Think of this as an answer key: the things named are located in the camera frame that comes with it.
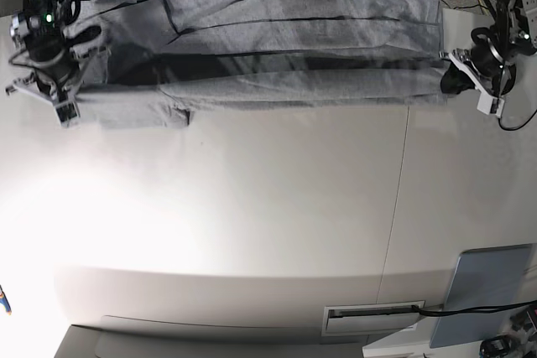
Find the gray pants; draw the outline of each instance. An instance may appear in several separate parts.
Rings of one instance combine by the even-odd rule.
[[[445,102],[439,0],[148,0],[82,18],[71,34],[93,24],[108,52],[78,102],[82,120],[108,127],[183,127],[195,111]]]

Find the white tabletop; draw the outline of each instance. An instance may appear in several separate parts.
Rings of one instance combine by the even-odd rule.
[[[466,45],[479,17],[446,18],[446,47]],[[508,115],[531,109],[533,71]],[[8,355],[29,356],[30,329],[54,350],[68,323],[105,314],[320,326],[327,305],[441,302],[464,250],[537,241],[537,122],[501,133],[476,104],[468,93],[442,108],[199,113],[180,131],[105,131],[63,130],[47,106],[0,96]]]

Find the wire bundle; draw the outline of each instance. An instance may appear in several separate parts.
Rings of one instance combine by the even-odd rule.
[[[445,318],[447,316],[455,316],[456,314],[497,314],[499,312],[507,312],[508,310],[525,308],[527,306],[537,304],[537,300],[522,302],[520,304],[510,304],[510,305],[498,305],[498,306],[476,306],[474,308],[461,309],[461,310],[445,310],[445,311],[434,311],[434,310],[424,310],[420,309],[418,306],[412,306],[412,310],[421,316],[427,318]]]

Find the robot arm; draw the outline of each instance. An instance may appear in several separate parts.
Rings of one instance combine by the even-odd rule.
[[[23,11],[10,27],[18,52],[9,63],[32,73],[12,83],[7,94],[23,92],[50,104],[65,126],[78,117],[75,94],[87,67],[71,48],[101,33],[99,27],[90,27],[73,39],[64,36],[65,26],[78,19],[80,10],[81,0],[23,0]]]
[[[441,87],[447,94],[480,91],[477,109],[501,118],[505,96],[516,81],[515,58],[537,51],[537,0],[484,2],[494,24],[472,31],[472,49],[455,49],[449,54],[451,67]]]

